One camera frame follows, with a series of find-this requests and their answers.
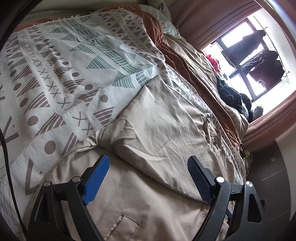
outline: silver screw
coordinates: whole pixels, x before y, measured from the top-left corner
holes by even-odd
[[[78,177],[78,176],[73,177],[73,178],[72,178],[72,181],[75,182],[75,183],[77,183],[77,182],[80,181],[80,177]]]
[[[246,181],[246,185],[251,188],[253,186],[253,183],[251,183],[250,181]]]
[[[225,179],[223,177],[217,177],[216,180],[219,183],[223,183],[225,181]]]
[[[43,183],[43,186],[45,186],[45,187],[48,187],[50,185],[50,181],[45,181],[44,183]]]

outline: tile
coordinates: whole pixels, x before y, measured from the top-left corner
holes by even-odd
[[[272,219],[291,208],[291,193],[287,170],[254,184],[260,199],[267,201],[266,220]]]
[[[247,180],[259,182],[285,168],[285,162],[276,142],[253,154],[251,168]]]
[[[265,230],[268,241],[276,241],[284,232],[290,220],[290,209],[280,216],[266,222]]]

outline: black cable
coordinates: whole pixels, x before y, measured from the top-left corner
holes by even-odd
[[[17,201],[15,199],[15,193],[13,191],[13,186],[12,186],[12,181],[11,181],[11,175],[10,175],[10,169],[9,169],[7,146],[6,146],[5,138],[3,136],[3,133],[1,131],[1,129],[0,129],[0,142],[1,142],[1,145],[2,145],[2,149],[3,149],[4,161],[5,161],[5,168],[6,168],[7,179],[8,179],[8,184],[9,184],[9,188],[10,188],[10,192],[11,192],[13,204],[15,206],[15,211],[16,211],[17,217],[18,217],[18,219],[20,221],[20,225],[22,227],[22,231],[24,233],[24,236],[25,236],[25,238],[27,238],[27,230],[26,230],[26,227],[24,226],[24,223],[22,222],[22,218],[20,216],[20,212],[19,212],[18,207],[17,207]]]

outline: bed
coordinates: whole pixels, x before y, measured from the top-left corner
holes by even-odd
[[[105,153],[109,184],[88,206],[105,239],[123,228],[124,240],[192,240],[209,207],[187,158],[229,182],[246,178],[239,144],[248,123],[220,99],[210,63],[139,5],[33,14],[0,53],[0,126],[25,223],[40,183],[69,181]],[[0,177],[0,211],[22,238],[4,163]],[[112,193],[126,204],[107,206]]]

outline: window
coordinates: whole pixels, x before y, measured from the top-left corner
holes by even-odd
[[[219,60],[221,70],[228,77],[227,84],[238,92],[246,94],[252,102],[264,95],[267,90],[249,74],[245,74],[241,69],[263,50],[268,49],[265,41],[262,40],[258,48],[246,57],[236,68],[232,67],[227,62],[221,54],[221,51],[242,40],[243,36],[252,34],[255,31],[257,31],[257,29],[250,20],[246,18],[204,49],[204,51],[211,54],[213,58]]]

